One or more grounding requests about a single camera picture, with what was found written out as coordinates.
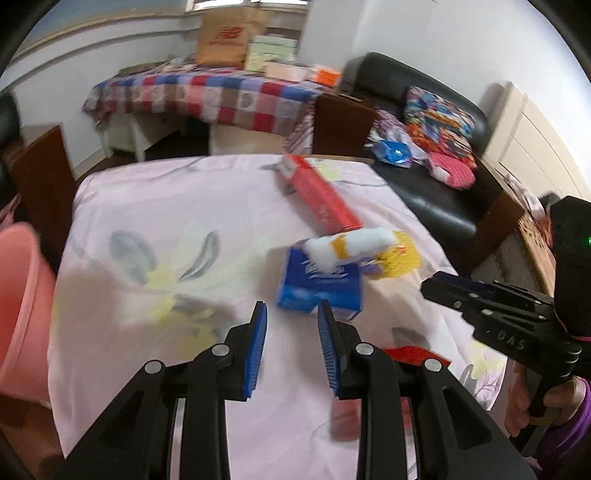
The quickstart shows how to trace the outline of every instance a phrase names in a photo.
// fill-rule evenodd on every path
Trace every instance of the tissue box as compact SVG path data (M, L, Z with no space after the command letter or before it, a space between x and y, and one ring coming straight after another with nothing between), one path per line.
M290 38L255 35L248 46L245 70L263 72L269 60L291 60L296 54L296 44L297 40Z
M312 313L320 300L330 302L335 318L344 321L355 318L362 310L358 264L343 265L330 274L323 274L302 250L290 248L277 306Z

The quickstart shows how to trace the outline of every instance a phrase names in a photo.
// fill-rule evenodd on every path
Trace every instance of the yellow sponge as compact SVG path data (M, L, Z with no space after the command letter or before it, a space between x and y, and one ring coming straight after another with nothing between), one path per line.
M376 266L382 273L370 275L372 278L399 277L412 272L421 264L421 257L410 236L402 231L394 232L394 235L398 245L375 256Z

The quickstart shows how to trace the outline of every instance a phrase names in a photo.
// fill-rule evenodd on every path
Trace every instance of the colorful cushion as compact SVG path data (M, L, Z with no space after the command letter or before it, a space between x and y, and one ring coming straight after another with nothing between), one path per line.
M408 133L420 148L449 155L476 168L468 141L475 126L472 115L439 95L412 86L408 90L404 118Z

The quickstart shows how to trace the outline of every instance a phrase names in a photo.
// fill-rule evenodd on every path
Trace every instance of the white sponge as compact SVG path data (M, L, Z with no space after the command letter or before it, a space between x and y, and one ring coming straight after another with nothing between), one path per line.
M393 231L384 228L361 228L337 235L311 238L302 250L322 273L331 273L339 265L358 262L398 245Z

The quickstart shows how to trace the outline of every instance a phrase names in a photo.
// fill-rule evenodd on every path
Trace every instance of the cardboard box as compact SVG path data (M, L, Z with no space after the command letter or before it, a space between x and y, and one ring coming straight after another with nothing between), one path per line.
M290 248L277 306L313 313L321 300L330 302L335 318L346 322L355 318L362 310L361 271L358 264L343 265L330 274L324 274L318 271L302 250Z

